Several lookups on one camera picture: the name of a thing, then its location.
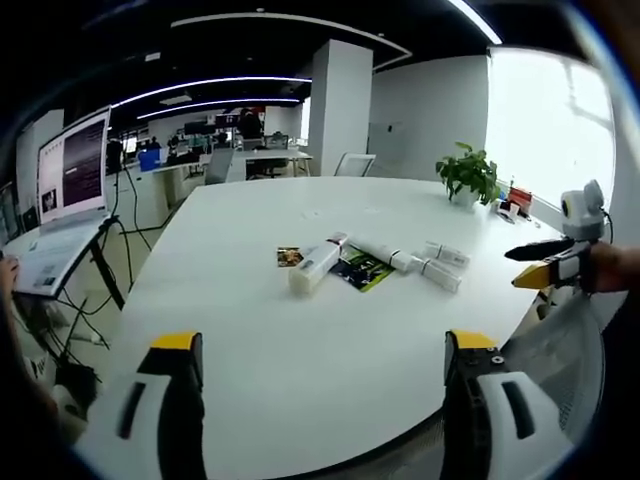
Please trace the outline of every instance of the white pot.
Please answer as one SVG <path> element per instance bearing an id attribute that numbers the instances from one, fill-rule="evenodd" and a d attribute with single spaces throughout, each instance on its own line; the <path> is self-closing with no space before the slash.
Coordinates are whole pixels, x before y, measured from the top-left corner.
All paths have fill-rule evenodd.
<path id="1" fill-rule="evenodd" d="M 462 187 L 458 193 L 454 194 L 451 198 L 451 201 L 464 208 L 471 208 L 474 203 L 476 203 L 480 199 L 479 192 L 472 192 L 471 188 L 468 186 Z"/>

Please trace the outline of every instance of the window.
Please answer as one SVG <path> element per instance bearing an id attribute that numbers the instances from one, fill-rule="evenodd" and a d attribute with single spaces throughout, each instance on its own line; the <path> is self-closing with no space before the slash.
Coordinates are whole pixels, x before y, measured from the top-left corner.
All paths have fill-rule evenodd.
<path id="1" fill-rule="evenodd" d="M 138 137 L 129 137 L 124 141 L 124 151 L 126 153 L 134 153 L 138 144 Z"/>
<path id="2" fill-rule="evenodd" d="M 615 167 L 609 93 L 593 67 L 559 55 L 492 48 L 486 150 L 498 178 L 560 207 L 596 179 L 611 201 Z"/>
<path id="3" fill-rule="evenodd" d="M 305 99 L 302 104 L 302 125 L 300 126 L 300 138 L 309 139 L 309 116 L 311 115 L 311 97 Z"/>

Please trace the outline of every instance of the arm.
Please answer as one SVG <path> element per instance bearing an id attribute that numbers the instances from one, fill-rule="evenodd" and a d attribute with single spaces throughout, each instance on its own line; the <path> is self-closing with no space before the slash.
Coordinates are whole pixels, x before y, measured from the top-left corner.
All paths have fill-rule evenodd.
<path id="1" fill-rule="evenodd" d="M 6 318 L 7 330 L 9 332 L 9 341 L 12 343 L 13 350 L 15 351 L 15 360 L 16 364 L 20 368 L 20 374 L 31 381 L 31 377 L 29 376 L 23 361 L 22 349 L 20 348 L 20 341 L 18 339 L 18 334 L 16 333 L 15 320 L 11 311 L 11 294 L 13 292 L 16 277 L 18 276 L 18 271 L 18 260 L 15 258 L 7 257 L 0 260 L 0 293 L 2 294 L 2 304 L 4 308 L 4 317 Z M 33 381 L 31 381 L 31 383 L 35 387 L 36 394 L 46 405 L 49 412 L 52 415 L 56 415 L 58 409 L 53 399 L 44 390 L 42 390 L 39 384 Z"/>
<path id="2" fill-rule="evenodd" d="M 620 292 L 640 286 L 640 248 L 597 243 L 591 247 L 589 263 L 596 292 Z"/>

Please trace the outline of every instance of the cylindrical container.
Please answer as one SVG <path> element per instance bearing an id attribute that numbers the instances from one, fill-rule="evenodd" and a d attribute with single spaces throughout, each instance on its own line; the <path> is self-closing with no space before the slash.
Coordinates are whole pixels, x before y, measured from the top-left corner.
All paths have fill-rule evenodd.
<path id="1" fill-rule="evenodd" d="M 426 242 L 425 249 L 422 253 L 422 259 L 426 260 L 427 258 L 440 260 L 441 262 L 448 263 L 455 267 L 466 267 L 471 261 L 471 258 L 460 250 L 434 242 Z"/>
<path id="2" fill-rule="evenodd" d="M 433 259 L 424 261 L 420 269 L 420 274 L 453 293 L 458 291 L 458 287 L 462 281 L 460 277 L 448 270 L 442 263 Z"/>
<path id="3" fill-rule="evenodd" d="M 344 233 L 335 233 L 289 270 L 289 287 L 296 295 L 308 295 L 340 259 Z"/>
<path id="4" fill-rule="evenodd" d="M 375 244 L 360 237 L 349 237 L 349 243 L 358 250 L 376 257 L 381 262 L 387 263 L 401 272 L 412 270 L 417 260 L 413 255 L 409 255 L 402 250 L 391 248 L 388 245 Z"/>
<path id="5" fill-rule="evenodd" d="M 516 218 L 518 218 L 519 211 L 520 205 L 518 205 L 517 203 L 511 203 L 511 205 L 509 205 L 509 218 L 511 220 L 515 220 Z"/>

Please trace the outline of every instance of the office desk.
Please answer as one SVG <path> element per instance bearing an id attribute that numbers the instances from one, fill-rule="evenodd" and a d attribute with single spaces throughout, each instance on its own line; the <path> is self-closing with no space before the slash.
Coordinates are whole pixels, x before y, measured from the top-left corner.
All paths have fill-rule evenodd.
<path id="1" fill-rule="evenodd" d="M 457 294 L 392 273 L 367 293 L 329 275 L 310 298 L 289 291 L 278 246 L 336 231 L 407 252 L 425 240 L 471 255 Z M 159 335 L 204 336 L 203 452 L 209 478 L 294 475 L 376 448 L 436 412 L 445 332 L 500 345 L 536 296 L 511 286 L 503 254 L 556 238 L 476 205 L 451 205 L 440 183 L 312 177 L 197 188 L 147 259 L 112 344 L 109 379 L 136 370 Z"/>
<path id="2" fill-rule="evenodd" d="M 244 182 L 247 175 L 247 161 L 259 161 L 259 160 L 293 160 L 293 176 L 298 176 L 298 162 L 303 161 L 305 164 L 305 170 L 307 176 L 310 176 L 309 160 L 312 157 L 304 152 L 294 149 L 282 149 L 282 150 L 252 150 L 249 152 L 236 151 L 233 154 L 233 161 L 229 167 L 227 174 L 227 182 Z"/>

